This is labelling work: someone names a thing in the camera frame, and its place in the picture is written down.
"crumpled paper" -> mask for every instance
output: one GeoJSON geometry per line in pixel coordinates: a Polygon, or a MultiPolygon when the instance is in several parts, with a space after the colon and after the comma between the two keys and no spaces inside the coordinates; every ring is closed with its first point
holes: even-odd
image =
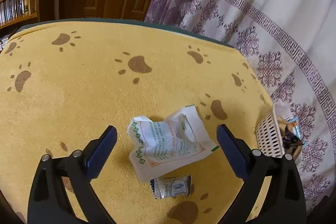
{"type": "Polygon", "coordinates": [[[134,117],[127,133],[135,145],[129,159],[141,182],[202,160],[219,148],[210,139],[195,105],[180,108],[162,122],[134,117]]]}

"curtain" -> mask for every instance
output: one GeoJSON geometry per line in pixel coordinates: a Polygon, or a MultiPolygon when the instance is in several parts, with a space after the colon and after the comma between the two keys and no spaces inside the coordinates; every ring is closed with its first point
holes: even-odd
{"type": "Polygon", "coordinates": [[[308,145],[299,172],[308,213],[335,184],[336,0],[152,0],[146,22],[235,47],[308,145]]]}

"white plastic basket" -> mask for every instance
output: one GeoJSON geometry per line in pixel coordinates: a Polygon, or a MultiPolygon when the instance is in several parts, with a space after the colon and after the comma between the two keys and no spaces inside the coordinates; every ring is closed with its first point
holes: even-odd
{"type": "Polygon", "coordinates": [[[266,156],[279,158],[285,154],[285,150],[277,115],[285,120],[293,118],[289,105],[274,103],[267,116],[258,124],[256,135],[259,150],[266,156]]]}

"yellow rug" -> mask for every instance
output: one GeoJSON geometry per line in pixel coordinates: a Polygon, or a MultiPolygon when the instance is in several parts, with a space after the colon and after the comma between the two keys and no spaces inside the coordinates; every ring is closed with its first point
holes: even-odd
{"type": "MultiPolygon", "coordinates": [[[[91,185],[117,223],[217,223],[242,186],[224,153],[218,149],[166,175],[192,175],[189,197],[155,200],[128,159],[130,119],[160,121],[195,104],[216,143],[216,127],[225,123],[257,148],[256,125],[272,104],[235,49],[143,26],[73,21],[32,27],[10,39],[0,68],[0,189],[25,218],[41,156],[68,156],[111,124],[118,142],[91,185]]],[[[68,180],[65,185],[76,215],[85,219],[68,180]]]]}

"brown paw print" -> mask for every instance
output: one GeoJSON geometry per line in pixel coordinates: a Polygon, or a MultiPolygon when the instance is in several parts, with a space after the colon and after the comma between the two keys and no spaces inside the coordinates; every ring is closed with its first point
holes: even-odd
{"type": "MultiPolygon", "coordinates": [[[[68,152],[68,148],[67,148],[67,146],[66,146],[65,143],[63,143],[63,142],[59,142],[59,144],[60,144],[61,148],[62,148],[64,151],[68,152]]],[[[46,152],[49,156],[53,157],[53,153],[52,153],[48,148],[45,150],[45,152],[46,152]]],[[[74,193],[74,190],[73,190],[73,188],[72,188],[70,179],[69,179],[68,177],[61,177],[61,178],[62,178],[64,187],[65,187],[68,191],[70,191],[71,193],[74,193]]]]}
{"type": "Polygon", "coordinates": [[[245,62],[243,62],[243,66],[244,66],[246,69],[249,69],[249,65],[246,64],[245,62]]]}
{"type": "MultiPolygon", "coordinates": [[[[211,96],[207,93],[205,93],[205,96],[208,97],[208,98],[211,98],[211,96]]],[[[204,102],[201,102],[201,105],[202,106],[206,106],[206,103],[204,102]]],[[[224,111],[223,107],[222,107],[222,103],[220,100],[213,100],[211,105],[210,105],[210,109],[211,109],[211,112],[212,114],[217,118],[217,119],[220,119],[220,120],[225,120],[227,119],[227,114],[226,112],[224,111]]],[[[210,120],[211,116],[210,115],[206,115],[205,116],[205,119],[208,121],[210,120]]]]}
{"type": "Polygon", "coordinates": [[[199,51],[200,51],[200,49],[197,48],[197,52],[188,51],[187,54],[189,54],[192,58],[194,58],[197,64],[202,64],[203,63],[203,56],[208,57],[208,55],[203,54],[203,56],[202,56],[200,53],[198,53],[199,51]]]}
{"type": "MultiPolygon", "coordinates": [[[[78,36],[78,35],[74,37],[74,39],[79,39],[79,38],[82,38],[82,37],[80,37],[80,36],[78,36]]],[[[66,34],[66,33],[61,33],[61,34],[59,34],[58,38],[52,42],[52,44],[53,44],[53,45],[63,45],[63,44],[65,44],[65,43],[68,43],[68,42],[70,41],[70,39],[71,39],[70,35],[68,35],[68,34],[66,34]]],[[[73,43],[73,42],[70,42],[70,45],[71,45],[72,47],[76,46],[76,44],[73,43]]],[[[60,52],[63,52],[63,48],[60,47],[60,48],[59,48],[59,51],[60,51],[60,52]]]]}
{"type": "MultiPolygon", "coordinates": [[[[123,52],[123,54],[125,55],[131,55],[128,52],[123,52]]],[[[122,63],[123,61],[120,59],[115,59],[116,62],[118,63],[122,63]]],[[[152,71],[152,68],[149,67],[149,65],[146,64],[145,62],[145,58],[142,55],[137,55],[132,57],[129,61],[128,61],[128,67],[134,71],[134,72],[138,72],[138,73],[149,73],[152,71]]],[[[126,73],[125,69],[119,70],[118,73],[120,75],[123,75],[126,73]]],[[[139,83],[140,78],[136,77],[133,79],[133,84],[137,84],[139,83]]]]}
{"type": "MultiPolygon", "coordinates": [[[[241,85],[242,85],[242,82],[244,82],[244,79],[241,79],[241,80],[240,80],[240,78],[239,78],[237,75],[239,75],[239,72],[237,72],[236,75],[235,75],[234,73],[231,74],[231,76],[232,76],[232,78],[233,78],[233,80],[234,80],[234,82],[235,82],[235,85],[236,85],[236,86],[241,86],[241,85]]],[[[244,89],[247,90],[247,87],[244,86],[244,88],[242,88],[241,91],[242,91],[242,92],[245,92],[244,89]]]]}
{"type": "Polygon", "coordinates": [[[5,51],[5,54],[8,54],[9,53],[9,55],[10,56],[12,56],[13,55],[13,53],[11,52],[11,51],[13,51],[13,49],[15,49],[15,48],[20,48],[21,46],[17,46],[17,43],[16,42],[11,42],[10,44],[9,44],[9,47],[8,47],[8,49],[5,51]]]}
{"type": "MultiPolygon", "coordinates": [[[[200,200],[205,200],[208,198],[208,193],[203,194],[200,200]]],[[[204,214],[212,211],[212,208],[206,208],[202,210],[204,214]]],[[[198,205],[192,201],[184,201],[169,210],[167,217],[170,219],[175,219],[182,224],[193,224],[197,219],[199,214],[198,205]]]]}
{"type": "MultiPolygon", "coordinates": [[[[22,91],[24,84],[30,78],[31,75],[32,75],[31,72],[27,71],[27,70],[21,71],[18,74],[18,76],[15,79],[15,83],[14,83],[14,86],[15,86],[15,89],[16,89],[17,92],[21,92],[22,91]]],[[[7,89],[7,91],[11,91],[11,90],[12,90],[12,87],[10,86],[7,89]]]]}

